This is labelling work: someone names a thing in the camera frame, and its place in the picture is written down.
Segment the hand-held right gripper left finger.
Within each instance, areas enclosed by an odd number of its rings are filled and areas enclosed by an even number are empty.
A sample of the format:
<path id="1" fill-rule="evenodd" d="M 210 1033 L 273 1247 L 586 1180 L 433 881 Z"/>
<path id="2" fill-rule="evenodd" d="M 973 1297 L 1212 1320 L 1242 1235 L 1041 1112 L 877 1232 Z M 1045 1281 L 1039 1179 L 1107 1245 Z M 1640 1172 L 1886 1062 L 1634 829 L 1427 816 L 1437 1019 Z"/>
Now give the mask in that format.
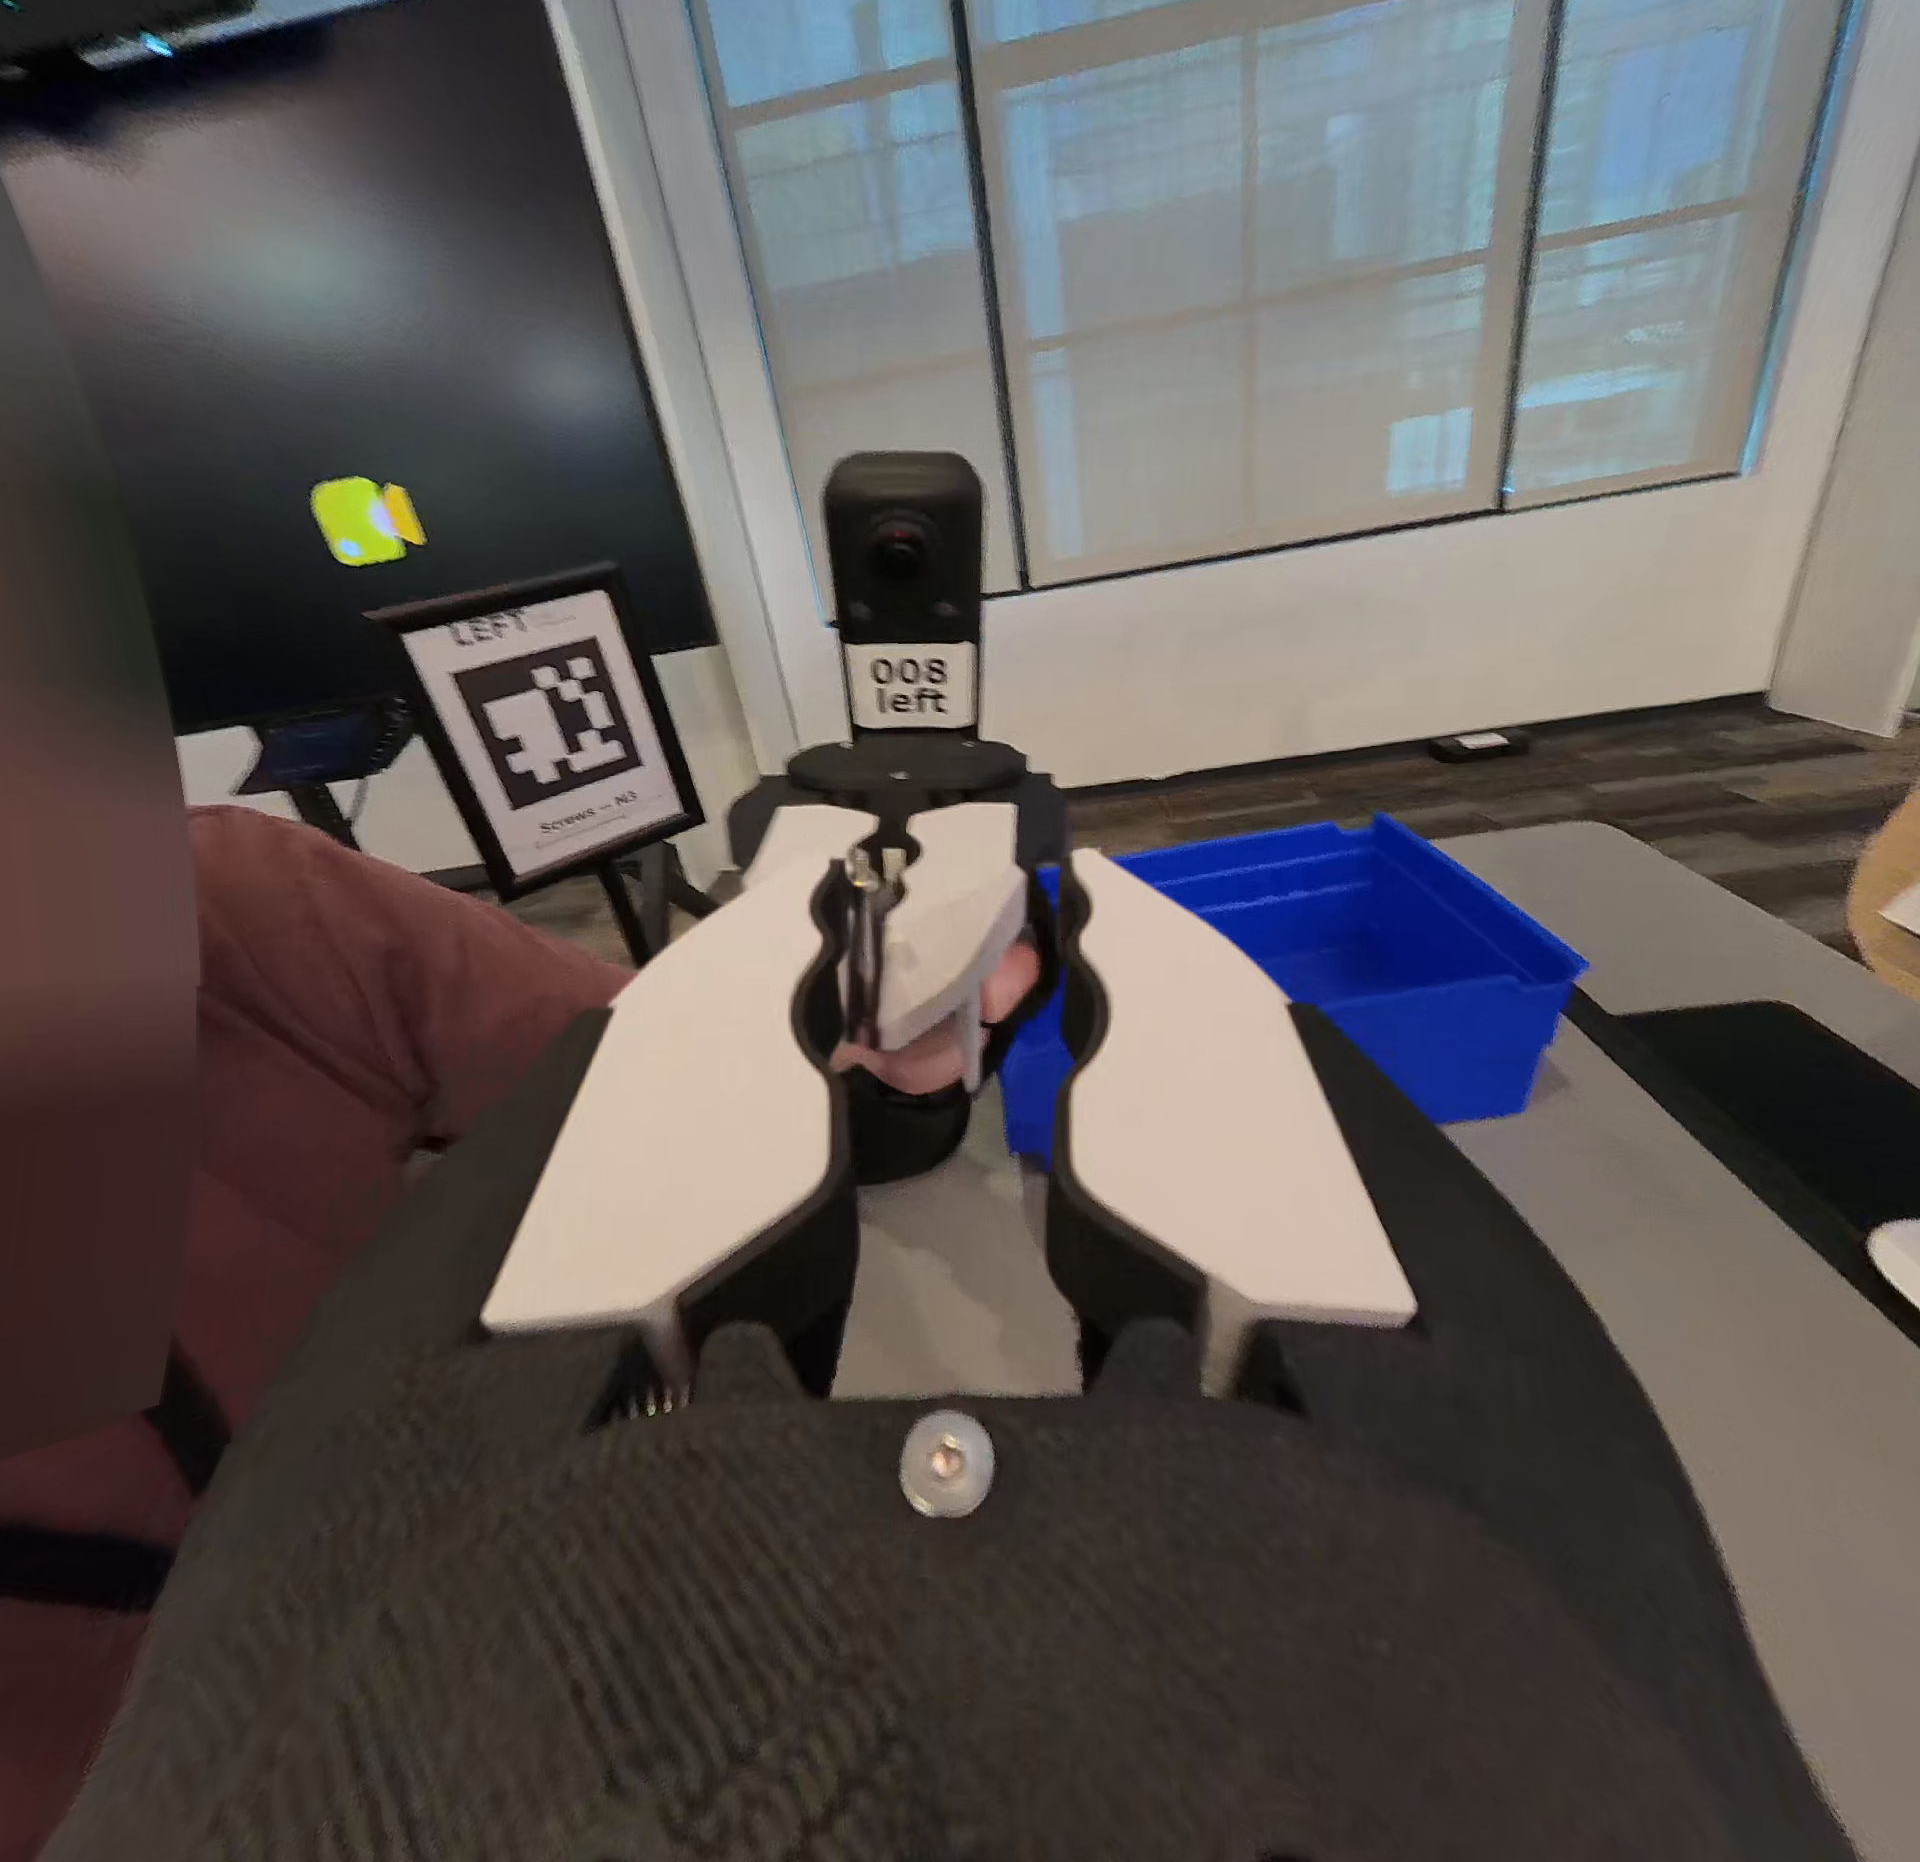
<path id="1" fill-rule="evenodd" d="M 844 854 L 806 849 L 654 958 L 608 1011 L 480 1326 L 614 1329 L 657 1401 L 706 1342 L 770 1329 L 832 1388 L 858 1271 L 844 1030 Z"/>

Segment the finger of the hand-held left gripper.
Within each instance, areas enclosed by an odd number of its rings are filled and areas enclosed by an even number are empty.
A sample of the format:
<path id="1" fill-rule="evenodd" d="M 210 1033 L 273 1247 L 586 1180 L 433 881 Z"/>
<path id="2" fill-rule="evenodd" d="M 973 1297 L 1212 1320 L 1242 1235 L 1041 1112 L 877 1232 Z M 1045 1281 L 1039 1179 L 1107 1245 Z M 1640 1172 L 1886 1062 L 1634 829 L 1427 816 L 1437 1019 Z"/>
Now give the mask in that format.
<path id="1" fill-rule="evenodd" d="M 887 1053 L 949 1015 L 978 1027 L 980 986 L 1009 943 L 1031 938 L 1014 804 L 926 810 L 907 836 L 919 856 L 884 922 L 877 1049 Z"/>
<path id="2" fill-rule="evenodd" d="M 781 804 L 740 870 L 743 895 L 811 907 L 837 884 L 848 857 L 876 838 L 877 816 L 837 804 Z"/>

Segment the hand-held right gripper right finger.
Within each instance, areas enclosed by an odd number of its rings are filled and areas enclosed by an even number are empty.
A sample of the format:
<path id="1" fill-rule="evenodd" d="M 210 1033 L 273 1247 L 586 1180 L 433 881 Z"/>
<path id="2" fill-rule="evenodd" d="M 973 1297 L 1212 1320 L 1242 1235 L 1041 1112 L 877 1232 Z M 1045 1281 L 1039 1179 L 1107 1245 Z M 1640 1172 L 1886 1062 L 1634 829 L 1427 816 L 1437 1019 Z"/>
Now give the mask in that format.
<path id="1" fill-rule="evenodd" d="M 1061 867 L 1061 1034 L 1044 1256 L 1083 1381 L 1140 1323 L 1231 1394 L 1268 1324 L 1409 1329 L 1417 1297 L 1291 999 L 1104 852 Z"/>

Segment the silver bolt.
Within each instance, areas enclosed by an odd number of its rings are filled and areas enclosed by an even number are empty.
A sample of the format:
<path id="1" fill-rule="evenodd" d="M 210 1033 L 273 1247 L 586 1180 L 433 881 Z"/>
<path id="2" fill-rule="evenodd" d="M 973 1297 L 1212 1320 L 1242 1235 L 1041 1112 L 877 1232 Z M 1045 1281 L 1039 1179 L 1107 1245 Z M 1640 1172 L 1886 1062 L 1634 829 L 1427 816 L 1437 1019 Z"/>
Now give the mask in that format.
<path id="1" fill-rule="evenodd" d="M 879 996 L 884 965 L 884 922 L 894 905 L 894 886 L 879 864 L 877 891 L 859 894 L 846 881 L 846 950 L 844 950 L 844 1038 L 859 1049 L 879 1045 Z"/>

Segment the blue plastic bin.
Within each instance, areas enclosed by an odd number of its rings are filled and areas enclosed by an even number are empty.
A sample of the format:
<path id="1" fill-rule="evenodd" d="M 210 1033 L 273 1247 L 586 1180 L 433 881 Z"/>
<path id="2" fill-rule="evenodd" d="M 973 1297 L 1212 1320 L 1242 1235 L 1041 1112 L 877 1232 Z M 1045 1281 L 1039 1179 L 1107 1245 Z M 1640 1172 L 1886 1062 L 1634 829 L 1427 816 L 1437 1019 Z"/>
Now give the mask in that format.
<path id="1" fill-rule="evenodd" d="M 1311 1004 L 1435 1124 L 1524 1112 L 1587 959 L 1401 823 L 1117 857 Z"/>

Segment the person's left hand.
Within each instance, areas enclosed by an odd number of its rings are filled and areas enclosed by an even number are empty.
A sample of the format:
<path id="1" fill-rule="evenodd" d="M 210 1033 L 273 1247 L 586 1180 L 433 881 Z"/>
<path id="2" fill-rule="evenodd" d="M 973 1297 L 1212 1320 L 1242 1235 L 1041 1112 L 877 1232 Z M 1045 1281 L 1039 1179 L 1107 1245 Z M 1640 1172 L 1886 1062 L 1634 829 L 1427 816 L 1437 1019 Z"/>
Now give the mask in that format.
<path id="1" fill-rule="evenodd" d="M 949 1015 L 894 1053 L 841 1042 L 832 1053 L 830 1069 L 865 1073 L 908 1098 L 926 1098 L 952 1086 L 973 1097 L 986 1078 L 993 1038 L 1001 1027 L 1013 1025 L 1041 983 L 1041 973 L 1044 964 L 1033 938 L 1022 934 L 1007 947 L 980 986 L 978 1027 L 965 1024 L 959 1015 Z"/>

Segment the black sign stand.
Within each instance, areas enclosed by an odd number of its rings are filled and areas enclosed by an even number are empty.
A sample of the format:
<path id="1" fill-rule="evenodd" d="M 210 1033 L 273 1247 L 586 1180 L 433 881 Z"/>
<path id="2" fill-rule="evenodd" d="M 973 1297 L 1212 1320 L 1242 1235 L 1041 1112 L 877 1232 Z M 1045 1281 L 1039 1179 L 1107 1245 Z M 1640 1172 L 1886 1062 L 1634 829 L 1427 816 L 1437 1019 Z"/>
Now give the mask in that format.
<path id="1" fill-rule="evenodd" d="M 707 920 L 720 907 L 689 880 L 670 838 L 606 856 L 593 870 L 635 969 L 667 947 L 677 913 Z"/>

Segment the framed marker sign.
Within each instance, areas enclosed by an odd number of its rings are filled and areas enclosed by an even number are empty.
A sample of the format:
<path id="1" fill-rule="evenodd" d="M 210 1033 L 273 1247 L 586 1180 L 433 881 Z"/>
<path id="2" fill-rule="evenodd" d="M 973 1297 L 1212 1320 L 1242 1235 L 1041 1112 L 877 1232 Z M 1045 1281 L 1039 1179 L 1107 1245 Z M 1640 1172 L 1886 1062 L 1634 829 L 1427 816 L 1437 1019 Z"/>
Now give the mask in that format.
<path id="1" fill-rule="evenodd" d="M 707 821 L 621 570 L 372 607 L 492 891 L 514 899 Z"/>

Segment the small blue screen monitor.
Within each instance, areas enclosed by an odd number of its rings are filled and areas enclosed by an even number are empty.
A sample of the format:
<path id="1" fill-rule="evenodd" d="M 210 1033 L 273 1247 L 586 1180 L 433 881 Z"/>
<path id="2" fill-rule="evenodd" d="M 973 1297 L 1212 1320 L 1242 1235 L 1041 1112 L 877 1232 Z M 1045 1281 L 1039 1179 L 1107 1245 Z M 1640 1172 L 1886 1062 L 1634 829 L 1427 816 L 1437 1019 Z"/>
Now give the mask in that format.
<path id="1" fill-rule="evenodd" d="M 368 783 L 415 738 L 404 698 L 350 700 L 252 724 L 253 755 L 237 796 Z"/>

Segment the large window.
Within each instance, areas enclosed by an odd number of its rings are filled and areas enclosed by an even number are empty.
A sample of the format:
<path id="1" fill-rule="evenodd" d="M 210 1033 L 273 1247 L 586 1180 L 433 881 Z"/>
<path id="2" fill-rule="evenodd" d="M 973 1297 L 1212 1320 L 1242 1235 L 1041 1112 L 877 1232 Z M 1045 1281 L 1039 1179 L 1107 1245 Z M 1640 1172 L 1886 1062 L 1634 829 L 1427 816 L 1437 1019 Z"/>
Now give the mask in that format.
<path id="1" fill-rule="evenodd" d="M 1744 471 L 1856 0 L 685 0 L 823 493 L 993 592 Z"/>

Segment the black rectangular desk mat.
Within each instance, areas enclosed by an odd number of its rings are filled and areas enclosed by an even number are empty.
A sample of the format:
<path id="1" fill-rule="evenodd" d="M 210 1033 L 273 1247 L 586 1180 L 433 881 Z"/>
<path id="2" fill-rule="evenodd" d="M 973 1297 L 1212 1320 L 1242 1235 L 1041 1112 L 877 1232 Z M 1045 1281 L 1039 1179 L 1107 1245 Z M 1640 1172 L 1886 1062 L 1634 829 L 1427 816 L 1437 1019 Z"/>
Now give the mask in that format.
<path id="1" fill-rule="evenodd" d="M 1917 1339 L 1916 1303 L 1867 1250 L 1878 1226 L 1917 1215 L 1911 1080 L 1783 1001 L 1615 1015 L 1576 989 L 1566 1017 L 1858 1297 Z"/>

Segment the wooden backing board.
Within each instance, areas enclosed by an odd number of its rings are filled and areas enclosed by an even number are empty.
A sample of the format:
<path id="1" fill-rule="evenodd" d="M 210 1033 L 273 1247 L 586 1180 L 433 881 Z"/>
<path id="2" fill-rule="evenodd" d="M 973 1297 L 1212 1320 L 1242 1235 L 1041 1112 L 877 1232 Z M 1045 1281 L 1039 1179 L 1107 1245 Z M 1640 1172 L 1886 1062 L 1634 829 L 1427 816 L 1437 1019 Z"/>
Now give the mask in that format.
<path id="1" fill-rule="evenodd" d="M 1844 928 L 1860 962 L 1895 993 L 1917 1001 L 1917 938 L 1886 923 L 1878 908 L 1917 880 L 1917 787 L 1867 843 L 1844 899 Z"/>

